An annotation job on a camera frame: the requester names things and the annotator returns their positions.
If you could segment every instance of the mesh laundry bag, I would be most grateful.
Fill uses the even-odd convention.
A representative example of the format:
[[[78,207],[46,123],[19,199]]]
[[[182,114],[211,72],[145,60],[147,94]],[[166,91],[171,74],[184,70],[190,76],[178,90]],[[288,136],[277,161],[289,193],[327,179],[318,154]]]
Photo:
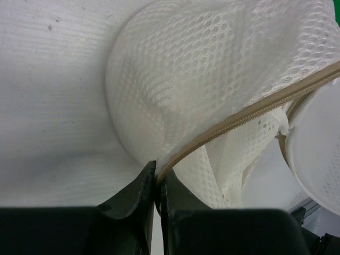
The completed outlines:
[[[340,215],[339,80],[291,108],[286,160],[306,193]]]
[[[255,160],[288,132],[277,106],[337,76],[338,63],[326,67],[340,60],[339,36],[332,1],[157,1],[109,59],[118,137],[142,164],[158,159],[158,181],[173,167],[207,205],[242,206]]]

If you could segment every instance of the zipper teeth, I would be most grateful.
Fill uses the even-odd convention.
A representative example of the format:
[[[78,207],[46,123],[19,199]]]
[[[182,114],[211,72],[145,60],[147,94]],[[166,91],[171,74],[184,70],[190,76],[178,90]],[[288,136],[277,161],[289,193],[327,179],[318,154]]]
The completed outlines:
[[[216,131],[215,133],[209,135],[208,137],[202,139],[201,141],[197,142],[195,145],[193,145],[190,149],[186,150],[184,153],[180,154],[178,157],[176,157],[170,164],[166,165],[166,167],[162,170],[162,172],[157,176],[157,185],[159,185],[161,183],[161,181],[165,178],[166,174],[179,162],[181,161],[183,158],[185,158],[186,156],[188,156],[190,153],[194,152],[195,150],[197,150],[198,148],[200,148],[201,146],[207,144],[208,142],[212,141],[213,139],[216,139],[217,137],[234,130],[235,128],[238,128],[239,126],[242,126],[244,124],[246,124],[247,122],[250,122],[251,120],[277,108],[280,107],[281,105],[284,105],[285,103],[295,100],[298,97],[301,97],[307,93],[312,92],[313,90],[316,90],[317,88],[321,87],[322,85],[328,83],[329,81],[332,81],[333,79],[337,78],[340,76],[340,71],[337,71],[331,75],[329,75],[328,77],[325,77],[322,80],[319,80],[316,83],[311,84],[310,86],[301,89],[281,100],[278,100],[277,102],[270,104],[260,110],[255,111],[252,114],[249,114],[248,116],[228,125],[225,126],[223,128],[221,128],[220,130]]]

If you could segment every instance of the green object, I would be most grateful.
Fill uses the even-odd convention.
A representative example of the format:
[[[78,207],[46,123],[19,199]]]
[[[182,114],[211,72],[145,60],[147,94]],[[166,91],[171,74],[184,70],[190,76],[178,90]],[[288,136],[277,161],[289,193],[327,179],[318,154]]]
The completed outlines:
[[[335,20],[340,26],[340,0],[334,0]]]

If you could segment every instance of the zipper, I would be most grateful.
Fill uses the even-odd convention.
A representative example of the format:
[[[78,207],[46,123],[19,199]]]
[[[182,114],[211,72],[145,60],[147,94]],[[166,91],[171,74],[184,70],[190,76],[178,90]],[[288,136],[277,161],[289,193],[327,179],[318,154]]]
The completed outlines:
[[[218,138],[219,136],[244,125],[245,123],[284,105],[297,98],[313,92],[321,86],[340,77],[340,61],[327,66],[326,68],[313,73],[312,75],[292,84],[288,87],[275,92],[262,100],[246,107],[238,113],[228,117],[219,124],[213,126],[205,133],[196,137],[192,142],[184,146],[169,163],[166,164],[157,176],[157,185],[165,178],[166,174],[183,158],[194,152],[201,146]]]

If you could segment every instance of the beige zipper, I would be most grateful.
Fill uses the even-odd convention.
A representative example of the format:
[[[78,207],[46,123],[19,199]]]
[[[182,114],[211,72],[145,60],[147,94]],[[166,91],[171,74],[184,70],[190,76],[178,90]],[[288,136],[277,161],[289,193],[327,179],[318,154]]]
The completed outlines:
[[[340,61],[329,65],[307,78],[273,93],[228,117],[226,120],[210,128],[207,132],[196,137],[173,156],[157,176],[157,184],[161,183],[170,169],[172,169],[179,161],[201,146],[287,102],[293,101],[320,88],[338,77],[340,77]]]

